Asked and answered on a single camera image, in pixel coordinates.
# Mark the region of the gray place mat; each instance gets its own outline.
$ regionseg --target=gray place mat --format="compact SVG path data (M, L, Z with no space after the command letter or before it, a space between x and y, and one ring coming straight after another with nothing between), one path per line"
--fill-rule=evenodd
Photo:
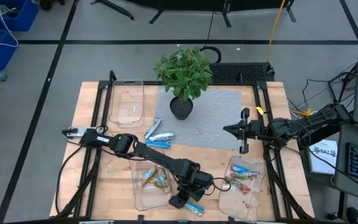
M241 141L223 131L223 127L241 120L241 92L231 90L202 91L193 101L193 111L186 120L180 121L172 114L169 104L174 95L158 89L155 116L162 118L153 135L174 133L171 144L181 144L213 149L239 150Z

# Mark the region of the yellow cable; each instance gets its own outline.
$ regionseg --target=yellow cable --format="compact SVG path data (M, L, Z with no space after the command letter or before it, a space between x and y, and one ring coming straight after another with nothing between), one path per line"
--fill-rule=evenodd
M272 29L272 34L270 35L270 41L268 42L267 62L270 62L270 55L272 54L272 41L273 41L274 31L276 29L278 19L280 18L281 11L283 10L284 3L285 3L285 0L283 0L281 2L280 10L278 11L276 21L274 22L274 26L273 26L273 29Z

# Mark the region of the label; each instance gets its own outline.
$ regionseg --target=label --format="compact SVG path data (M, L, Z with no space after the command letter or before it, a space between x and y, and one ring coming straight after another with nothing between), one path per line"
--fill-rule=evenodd
M99 140L99 141L104 141L105 143L109 143L109 139L106 139L104 137L98 136L96 139Z
M264 111L261 107L257 106L256 109L258 110L258 112L260 113L260 115L264 114Z

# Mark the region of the plastic tray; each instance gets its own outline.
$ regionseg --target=plastic tray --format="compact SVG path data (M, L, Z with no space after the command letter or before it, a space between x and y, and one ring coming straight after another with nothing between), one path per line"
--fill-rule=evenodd
M233 173L231 166L234 164L245 167L251 171L257 171L260 174L252 180L236 179L250 188L251 191L248 194L243 194L238 187L232 184L232 188L229 191L221 192L218 207L221 212L234 218L239 218L246 222L255 222L258 214L257 210L259 207L260 191L265 177L265 167L257 162L243 161L241 157L234 156L230 158L229 165L225 173L226 177L230 177L230 174ZM229 184L224 183L223 189L228 188Z
M168 205L168 201L172 196L172 185L168 169L162 168L150 161L130 161L130 165L132 171L132 183L134 185L135 208L139 211L146 211L151 208ZM155 167L163 169L166 173L168 184L166 192L163 192L162 189L153 184L147 183L142 186L140 183L144 175L150 169Z
M144 119L144 86L141 80L116 80L109 120L120 128L138 128Z

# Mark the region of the desk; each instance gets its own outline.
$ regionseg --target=desk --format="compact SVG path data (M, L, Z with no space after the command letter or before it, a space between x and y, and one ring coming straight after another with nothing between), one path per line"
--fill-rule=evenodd
M283 83L268 83L268 94L272 106L274 117L290 118L287 98ZM96 98L98 82L82 83L80 95L73 118L72 126L89 126L91 123L94 101ZM242 107L250 108L250 119L257 119L255 109L254 91L251 86L210 86L210 88L236 90L242 93ZM154 120L155 104L157 101L158 86L144 86L144 125L140 128L120 129L108 120L108 134L132 133L144 141L143 133L151 127ZM257 161L265 164L262 158L262 142L249 140L249 153L242 155L245 160ZM290 141L288 147L298 149L296 141ZM68 144L65 151L66 159L78 146ZM214 177L222 177L232 156L240 156L238 151L225 151L219 149L208 149L203 147L173 145L170 150L165 151L166 155L177 158L188 158L201 164L201 170L209 172ZM59 207L71 199L77 185L80 181L81 168L83 165L85 150L80 151L66 165L60 181ZM297 202L305 211L314 216L313 207L310 200L309 190L306 183L305 174L301 163L301 158L297 153L283 149L281 151L283 168L287 179L289 191L293 194ZM272 199L269 193L269 182L267 176L262 184L262 190L259 201L257 219L260 221L274 220L272 208ZM280 202L281 217L285 216L282 195L278 192ZM88 193L85 192L83 202L86 202ZM134 207L134 193L132 186L131 167L129 161L119 159L114 156L103 153L99 167L98 183L96 184L96 193L93 204L91 219L93 220L136 220L138 215L145 215L146 220L221 220L227 221L227 215L218 209L219 191L215 190L211 196L204 196L197 204L205 208L206 213L202 217L197 217L188 210L178 210L170 205L159 207L146 212L139 212ZM81 214L85 214L86 203L81 205ZM55 215L55 207L52 206L51 215Z

